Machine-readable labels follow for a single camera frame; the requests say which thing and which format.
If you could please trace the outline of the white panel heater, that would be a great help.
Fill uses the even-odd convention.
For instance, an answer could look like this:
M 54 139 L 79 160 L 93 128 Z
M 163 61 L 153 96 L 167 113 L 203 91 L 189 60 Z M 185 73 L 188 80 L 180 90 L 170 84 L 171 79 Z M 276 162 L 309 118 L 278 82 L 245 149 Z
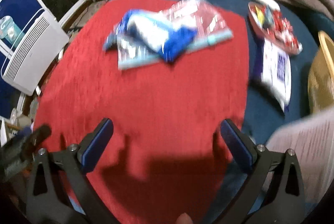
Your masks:
M 44 73 L 69 42 L 56 19 L 43 11 L 28 22 L 30 28 L 20 40 L 8 62 L 1 68 L 3 81 L 32 96 Z

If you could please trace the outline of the red candy plate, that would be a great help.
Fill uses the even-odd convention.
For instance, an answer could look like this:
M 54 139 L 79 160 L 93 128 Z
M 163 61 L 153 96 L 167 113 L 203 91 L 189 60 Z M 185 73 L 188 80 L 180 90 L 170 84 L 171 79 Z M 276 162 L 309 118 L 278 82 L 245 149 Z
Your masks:
M 269 40 L 288 55 L 298 55 L 303 50 L 290 21 L 280 11 L 254 2 L 248 4 L 248 10 L 249 21 L 259 38 Z

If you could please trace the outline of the cup poster on window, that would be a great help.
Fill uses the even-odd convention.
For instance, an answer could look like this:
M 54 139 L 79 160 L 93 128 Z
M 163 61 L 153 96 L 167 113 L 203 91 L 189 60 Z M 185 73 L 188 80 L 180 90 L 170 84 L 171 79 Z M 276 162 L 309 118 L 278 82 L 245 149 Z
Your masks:
M 6 39 L 10 44 L 17 45 L 24 32 L 15 24 L 11 16 L 1 18 L 1 39 Z

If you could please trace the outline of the white tissue box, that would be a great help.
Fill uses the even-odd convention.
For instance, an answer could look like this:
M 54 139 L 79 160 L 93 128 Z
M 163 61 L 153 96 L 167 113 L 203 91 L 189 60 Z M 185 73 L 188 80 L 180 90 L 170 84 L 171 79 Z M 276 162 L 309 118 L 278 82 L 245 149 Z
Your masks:
M 278 128 L 266 147 L 296 152 L 306 202 L 319 203 L 333 181 L 333 107 Z

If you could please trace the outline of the dark blue bed blanket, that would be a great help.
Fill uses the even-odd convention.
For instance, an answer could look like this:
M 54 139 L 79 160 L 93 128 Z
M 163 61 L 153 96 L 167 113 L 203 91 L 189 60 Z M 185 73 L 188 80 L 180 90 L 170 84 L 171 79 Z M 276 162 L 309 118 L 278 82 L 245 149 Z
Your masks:
M 172 0 L 115 0 L 120 10 L 161 10 Z M 210 223 L 246 179 L 215 130 L 225 118 L 266 142 L 283 124 L 309 114 L 307 75 L 318 48 L 315 31 L 333 33 L 322 15 L 286 7 L 304 51 L 291 58 L 292 99 L 283 114 L 258 85 L 263 41 L 247 17 L 249 0 L 208 0 L 223 9 L 233 40 L 184 55 L 176 64 L 127 70 L 115 85 L 115 131 L 125 137 L 103 169 L 122 223 L 171 223 L 188 213 Z

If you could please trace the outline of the red bed cloth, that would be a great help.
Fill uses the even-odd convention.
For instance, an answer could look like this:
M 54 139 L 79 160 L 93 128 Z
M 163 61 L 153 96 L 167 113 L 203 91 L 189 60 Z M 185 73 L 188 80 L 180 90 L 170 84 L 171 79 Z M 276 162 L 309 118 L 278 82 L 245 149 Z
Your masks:
M 233 38 L 126 71 L 103 43 L 131 9 L 160 11 L 171 0 L 111 0 L 70 43 L 39 100 L 34 125 L 50 125 L 51 151 L 79 142 L 103 118 L 114 134 L 89 181 L 122 223 L 200 223 L 232 157 L 216 133 L 243 122 L 249 41 L 240 15 L 220 10 Z

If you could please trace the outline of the white blue tissue pack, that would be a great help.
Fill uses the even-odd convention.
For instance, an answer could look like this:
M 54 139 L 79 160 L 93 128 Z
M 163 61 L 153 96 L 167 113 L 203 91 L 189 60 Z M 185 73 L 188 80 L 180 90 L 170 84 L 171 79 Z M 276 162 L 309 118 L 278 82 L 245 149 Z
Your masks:
M 292 93 L 290 57 L 267 39 L 258 44 L 253 79 L 266 88 L 283 112 L 288 111 Z

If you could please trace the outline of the yellow plastic basket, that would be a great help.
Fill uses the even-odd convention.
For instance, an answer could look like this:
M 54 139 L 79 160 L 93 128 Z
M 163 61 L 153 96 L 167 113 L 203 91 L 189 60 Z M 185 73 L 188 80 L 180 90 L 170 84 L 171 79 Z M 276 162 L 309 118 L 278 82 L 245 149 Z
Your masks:
M 310 112 L 316 113 L 333 105 L 333 40 L 324 31 L 318 32 L 319 50 L 308 76 Z

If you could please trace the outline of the blue wet wipes pack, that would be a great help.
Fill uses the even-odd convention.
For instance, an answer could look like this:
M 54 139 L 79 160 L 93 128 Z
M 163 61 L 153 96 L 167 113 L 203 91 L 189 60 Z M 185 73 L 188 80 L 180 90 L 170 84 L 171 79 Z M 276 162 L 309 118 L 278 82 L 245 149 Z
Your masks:
M 103 51 L 116 47 L 121 69 L 152 61 L 172 63 L 197 36 L 197 28 L 168 20 L 164 14 L 129 10 L 107 36 Z

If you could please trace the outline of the clear zip bag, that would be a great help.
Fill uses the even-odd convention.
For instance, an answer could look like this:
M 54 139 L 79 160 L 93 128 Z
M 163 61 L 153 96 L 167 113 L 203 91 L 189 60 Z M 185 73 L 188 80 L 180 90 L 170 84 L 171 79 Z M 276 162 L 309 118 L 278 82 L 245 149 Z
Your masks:
M 180 0 L 159 12 L 127 11 L 111 35 L 120 70 L 156 62 L 174 63 L 182 54 L 233 38 L 225 19 L 206 0 Z

